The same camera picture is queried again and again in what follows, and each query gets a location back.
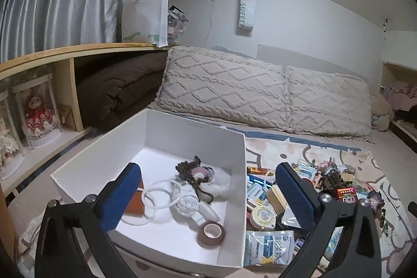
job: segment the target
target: metal screw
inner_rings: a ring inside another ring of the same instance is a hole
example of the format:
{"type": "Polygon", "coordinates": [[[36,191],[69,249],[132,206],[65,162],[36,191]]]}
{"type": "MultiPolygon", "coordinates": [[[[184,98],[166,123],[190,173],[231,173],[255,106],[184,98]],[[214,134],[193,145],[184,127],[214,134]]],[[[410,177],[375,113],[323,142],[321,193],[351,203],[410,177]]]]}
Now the metal screw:
{"type": "Polygon", "coordinates": [[[331,196],[331,195],[329,195],[328,193],[323,193],[323,194],[320,196],[320,200],[321,200],[323,203],[330,203],[330,202],[332,201],[332,196],[331,196]]]}
{"type": "Polygon", "coordinates": [[[85,197],[85,201],[87,202],[87,203],[93,203],[93,202],[95,202],[95,200],[97,199],[97,196],[96,195],[93,195],[93,194],[91,194],[91,195],[87,195],[87,197],[85,197]]]}
{"type": "Polygon", "coordinates": [[[365,207],[369,206],[369,200],[366,198],[359,199],[359,202],[361,203],[362,206],[365,206],[365,207]]]}
{"type": "Polygon", "coordinates": [[[56,201],[56,199],[52,199],[49,201],[48,207],[55,207],[57,204],[58,202],[56,201]]]}

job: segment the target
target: pink fabric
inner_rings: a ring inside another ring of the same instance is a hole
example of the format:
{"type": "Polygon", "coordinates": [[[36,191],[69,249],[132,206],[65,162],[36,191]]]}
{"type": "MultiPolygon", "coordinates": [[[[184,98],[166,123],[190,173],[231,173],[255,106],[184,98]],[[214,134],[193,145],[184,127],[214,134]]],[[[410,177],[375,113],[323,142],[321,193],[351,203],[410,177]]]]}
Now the pink fabric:
{"type": "Polygon", "coordinates": [[[396,82],[384,90],[383,96],[393,110],[409,111],[417,105],[417,85],[396,82]]]}

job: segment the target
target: blue gripper pad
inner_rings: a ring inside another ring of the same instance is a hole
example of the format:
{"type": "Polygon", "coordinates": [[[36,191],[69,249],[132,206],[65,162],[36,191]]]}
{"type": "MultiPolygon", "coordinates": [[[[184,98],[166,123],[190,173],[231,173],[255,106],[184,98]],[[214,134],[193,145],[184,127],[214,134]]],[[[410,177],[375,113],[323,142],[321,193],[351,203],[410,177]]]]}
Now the blue gripper pad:
{"type": "Polygon", "coordinates": [[[301,228],[312,232],[316,227],[315,207],[301,189],[301,186],[289,173],[289,170],[284,166],[284,163],[277,166],[275,170],[275,181],[301,228]]]}
{"type": "Polygon", "coordinates": [[[100,206],[100,225],[105,233],[116,228],[141,179],[139,165],[129,163],[116,180],[109,182],[101,191],[99,198],[102,193],[108,195],[100,206]]]}

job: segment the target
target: blue fabric edge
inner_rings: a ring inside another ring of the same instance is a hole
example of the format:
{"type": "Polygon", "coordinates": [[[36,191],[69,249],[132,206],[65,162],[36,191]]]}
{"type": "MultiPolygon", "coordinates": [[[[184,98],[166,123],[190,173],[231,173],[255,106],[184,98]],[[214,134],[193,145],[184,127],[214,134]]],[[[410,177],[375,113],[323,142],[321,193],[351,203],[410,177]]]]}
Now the blue fabric edge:
{"type": "MultiPolygon", "coordinates": [[[[175,116],[180,116],[182,118],[190,119],[190,120],[195,120],[197,122],[206,123],[209,125],[223,126],[222,124],[201,121],[198,118],[190,117],[185,114],[179,114],[179,113],[171,113],[171,114],[175,116]]],[[[314,140],[293,137],[293,136],[286,136],[284,134],[274,134],[274,133],[266,133],[266,132],[259,132],[259,131],[244,131],[244,130],[236,129],[235,127],[226,127],[226,128],[231,131],[243,133],[247,138],[262,138],[262,139],[279,140],[279,141],[285,141],[289,138],[289,141],[291,141],[292,143],[297,143],[297,144],[307,144],[307,145],[313,145],[313,146],[341,150],[341,151],[355,151],[355,152],[362,151],[362,149],[359,149],[358,147],[347,147],[343,145],[321,143],[320,141],[314,141],[314,140]]]]}

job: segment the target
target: clear display case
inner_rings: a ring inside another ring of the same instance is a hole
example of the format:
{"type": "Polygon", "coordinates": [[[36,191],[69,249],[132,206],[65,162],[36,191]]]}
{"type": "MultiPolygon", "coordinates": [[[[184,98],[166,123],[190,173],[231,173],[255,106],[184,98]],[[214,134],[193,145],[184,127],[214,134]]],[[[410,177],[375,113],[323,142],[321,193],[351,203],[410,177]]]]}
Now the clear display case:
{"type": "Polygon", "coordinates": [[[13,82],[22,130],[31,149],[50,143],[62,132],[52,78],[51,69],[40,66],[19,74],[13,82]]]}
{"type": "Polygon", "coordinates": [[[2,86],[0,91],[0,180],[5,180],[20,167],[25,151],[10,113],[9,93],[2,86]]]}

